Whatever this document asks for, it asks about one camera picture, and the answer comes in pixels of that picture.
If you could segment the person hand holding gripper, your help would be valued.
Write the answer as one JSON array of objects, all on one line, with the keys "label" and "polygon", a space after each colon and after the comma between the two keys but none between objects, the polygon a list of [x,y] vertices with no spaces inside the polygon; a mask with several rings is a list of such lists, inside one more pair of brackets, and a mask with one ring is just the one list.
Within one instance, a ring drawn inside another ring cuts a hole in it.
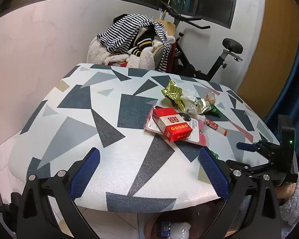
[{"label": "person hand holding gripper", "polygon": [[274,190],[278,199],[287,201],[294,194],[296,187],[296,183],[284,183],[279,187],[275,187]]}]

